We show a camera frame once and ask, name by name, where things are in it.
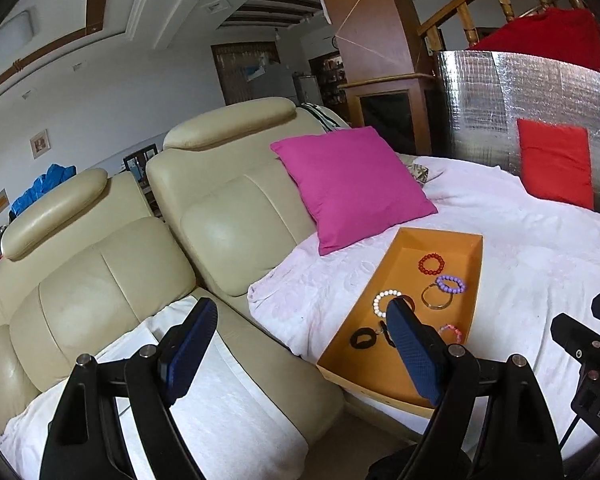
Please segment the beige leather sofa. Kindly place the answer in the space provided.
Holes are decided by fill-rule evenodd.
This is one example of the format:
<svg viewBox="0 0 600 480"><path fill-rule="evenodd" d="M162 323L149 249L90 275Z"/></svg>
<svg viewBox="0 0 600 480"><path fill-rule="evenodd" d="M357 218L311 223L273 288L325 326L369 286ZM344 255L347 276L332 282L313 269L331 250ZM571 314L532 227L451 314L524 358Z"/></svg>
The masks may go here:
<svg viewBox="0 0 600 480"><path fill-rule="evenodd" d="M198 198L264 162L270 144L322 125L285 98L212 110L173 129L149 165L178 170L159 197ZM6 229L0 261L0 434L41 393L173 301L202 295L172 233L132 174L96 168L54 188Z"/></svg>

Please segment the framed wall picture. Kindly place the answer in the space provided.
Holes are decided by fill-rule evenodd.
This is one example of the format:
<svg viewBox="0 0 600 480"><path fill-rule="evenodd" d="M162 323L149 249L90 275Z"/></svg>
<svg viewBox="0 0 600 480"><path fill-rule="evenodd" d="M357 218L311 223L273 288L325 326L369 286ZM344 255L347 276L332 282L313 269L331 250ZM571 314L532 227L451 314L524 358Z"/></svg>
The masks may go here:
<svg viewBox="0 0 600 480"><path fill-rule="evenodd" d="M39 158L50 150L50 137L48 136L47 129L32 136L30 139L30 148L34 159Z"/></svg>

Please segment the blue plastic bag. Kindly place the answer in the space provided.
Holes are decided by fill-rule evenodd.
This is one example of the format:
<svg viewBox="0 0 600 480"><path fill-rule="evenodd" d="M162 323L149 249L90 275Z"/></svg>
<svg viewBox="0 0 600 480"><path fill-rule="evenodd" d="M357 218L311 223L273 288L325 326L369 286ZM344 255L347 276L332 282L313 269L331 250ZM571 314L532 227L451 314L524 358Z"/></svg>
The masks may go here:
<svg viewBox="0 0 600 480"><path fill-rule="evenodd" d="M12 204L9 217L17 218L45 194L76 175L76 166L51 164L45 174L40 174Z"/></svg>

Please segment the silver foil insulation panel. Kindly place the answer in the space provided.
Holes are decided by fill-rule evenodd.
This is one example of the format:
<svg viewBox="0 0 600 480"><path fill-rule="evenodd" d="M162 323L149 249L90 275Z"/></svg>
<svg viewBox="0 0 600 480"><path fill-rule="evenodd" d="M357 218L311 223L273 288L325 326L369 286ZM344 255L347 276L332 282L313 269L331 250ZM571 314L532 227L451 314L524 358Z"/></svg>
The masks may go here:
<svg viewBox="0 0 600 480"><path fill-rule="evenodd" d="M441 51L437 69L452 157L520 174L518 119L588 130L600 212L600 73L538 56Z"/></svg>

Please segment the red pillow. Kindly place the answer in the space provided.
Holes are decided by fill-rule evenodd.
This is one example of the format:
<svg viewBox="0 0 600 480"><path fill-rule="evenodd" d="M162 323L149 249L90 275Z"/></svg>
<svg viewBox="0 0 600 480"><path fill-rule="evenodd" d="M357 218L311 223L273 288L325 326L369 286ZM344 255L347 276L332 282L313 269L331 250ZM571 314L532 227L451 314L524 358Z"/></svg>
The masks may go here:
<svg viewBox="0 0 600 480"><path fill-rule="evenodd" d="M594 209L588 130L517 119L520 178L526 191L552 200Z"/></svg>

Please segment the orange cardboard box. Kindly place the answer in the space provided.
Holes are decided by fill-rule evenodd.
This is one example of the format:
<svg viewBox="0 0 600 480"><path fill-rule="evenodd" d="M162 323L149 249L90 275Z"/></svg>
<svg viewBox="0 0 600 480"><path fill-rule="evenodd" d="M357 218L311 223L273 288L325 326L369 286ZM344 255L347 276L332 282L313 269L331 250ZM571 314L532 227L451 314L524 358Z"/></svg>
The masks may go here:
<svg viewBox="0 0 600 480"><path fill-rule="evenodd" d="M402 228L317 362L325 378L429 416L446 385L442 353L464 344L483 254L477 234Z"/></svg>

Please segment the large red cushion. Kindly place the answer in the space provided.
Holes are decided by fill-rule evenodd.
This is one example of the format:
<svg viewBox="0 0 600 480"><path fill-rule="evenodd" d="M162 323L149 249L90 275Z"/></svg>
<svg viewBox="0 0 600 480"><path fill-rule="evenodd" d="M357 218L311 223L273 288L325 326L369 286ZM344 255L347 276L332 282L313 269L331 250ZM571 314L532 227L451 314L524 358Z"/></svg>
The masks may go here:
<svg viewBox="0 0 600 480"><path fill-rule="evenodd" d="M600 70L600 24L586 9L549 8L515 18L470 50L534 55Z"/></svg>

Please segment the magenta pillow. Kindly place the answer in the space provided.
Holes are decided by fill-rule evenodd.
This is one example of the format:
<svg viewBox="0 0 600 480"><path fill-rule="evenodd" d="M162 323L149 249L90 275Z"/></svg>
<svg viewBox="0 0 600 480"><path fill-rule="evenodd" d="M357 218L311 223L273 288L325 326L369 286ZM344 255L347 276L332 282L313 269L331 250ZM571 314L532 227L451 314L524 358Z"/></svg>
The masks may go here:
<svg viewBox="0 0 600 480"><path fill-rule="evenodd" d="M437 212L372 127L295 136L272 143L270 149L315 222L321 256Z"/></svg>

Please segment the wooden cabinet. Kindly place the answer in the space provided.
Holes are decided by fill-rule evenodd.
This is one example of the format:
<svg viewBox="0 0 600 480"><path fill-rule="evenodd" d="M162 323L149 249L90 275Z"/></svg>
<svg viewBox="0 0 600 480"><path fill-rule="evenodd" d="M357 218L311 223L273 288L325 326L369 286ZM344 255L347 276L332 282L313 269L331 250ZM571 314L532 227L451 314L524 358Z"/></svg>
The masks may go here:
<svg viewBox="0 0 600 480"><path fill-rule="evenodd" d="M324 0L347 82L352 125L372 124L397 151L430 155L434 64L413 0Z"/></svg>

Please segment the gold metal bangle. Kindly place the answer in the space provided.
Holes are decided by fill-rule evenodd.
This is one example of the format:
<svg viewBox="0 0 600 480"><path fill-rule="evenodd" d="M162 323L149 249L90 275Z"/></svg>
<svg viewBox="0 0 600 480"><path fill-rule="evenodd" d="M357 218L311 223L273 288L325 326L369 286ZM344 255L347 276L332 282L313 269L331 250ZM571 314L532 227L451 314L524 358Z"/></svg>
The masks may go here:
<svg viewBox="0 0 600 480"><path fill-rule="evenodd" d="M422 304L430 310L440 311L448 308L454 299L452 292L445 292L436 283L426 286L420 294Z"/></svg>

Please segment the patterned cushion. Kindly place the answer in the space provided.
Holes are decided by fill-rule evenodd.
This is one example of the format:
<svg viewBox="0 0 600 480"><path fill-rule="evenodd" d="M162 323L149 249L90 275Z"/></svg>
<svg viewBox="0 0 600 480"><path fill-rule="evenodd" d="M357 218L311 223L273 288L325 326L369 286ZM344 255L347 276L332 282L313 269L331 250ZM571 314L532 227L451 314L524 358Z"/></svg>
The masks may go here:
<svg viewBox="0 0 600 480"><path fill-rule="evenodd" d="M413 162L412 160L407 160L403 165L420 186L424 186L443 174L443 171L439 168L430 169L428 166Z"/></svg>

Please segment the wooden stair railing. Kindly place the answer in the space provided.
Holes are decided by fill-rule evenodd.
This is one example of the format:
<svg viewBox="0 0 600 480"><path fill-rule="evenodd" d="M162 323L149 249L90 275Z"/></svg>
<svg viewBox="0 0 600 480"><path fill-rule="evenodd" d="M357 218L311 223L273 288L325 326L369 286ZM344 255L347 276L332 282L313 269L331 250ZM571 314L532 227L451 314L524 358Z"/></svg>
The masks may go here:
<svg viewBox="0 0 600 480"><path fill-rule="evenodd" d="M419 24L417 33L429 53L460 50L517 18L585 7L584 0L449 0Z"/></svg>

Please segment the pink white blanket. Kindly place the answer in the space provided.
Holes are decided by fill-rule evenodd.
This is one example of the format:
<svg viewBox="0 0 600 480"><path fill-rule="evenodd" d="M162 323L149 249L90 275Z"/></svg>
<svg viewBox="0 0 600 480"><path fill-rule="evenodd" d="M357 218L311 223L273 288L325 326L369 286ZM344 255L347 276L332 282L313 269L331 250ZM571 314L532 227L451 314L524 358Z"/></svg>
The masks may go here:
<svg viewBox="0 0 600 480"><path fill-rule="evenodd" d="M572 422L578 368L550 338L550 322L567 313L600 333L591 312L600 294L600 214L539 200L496 167L451 159L426 160L443 174L422 190L435 214L392 226L327 256L317 231L248 290L253 318L297 356L316 361L361 296L398 229L409 226L478 234L482 270L471 351L488 359L525 356L540 383L556 429L576 455L594 432Z"/></svg>

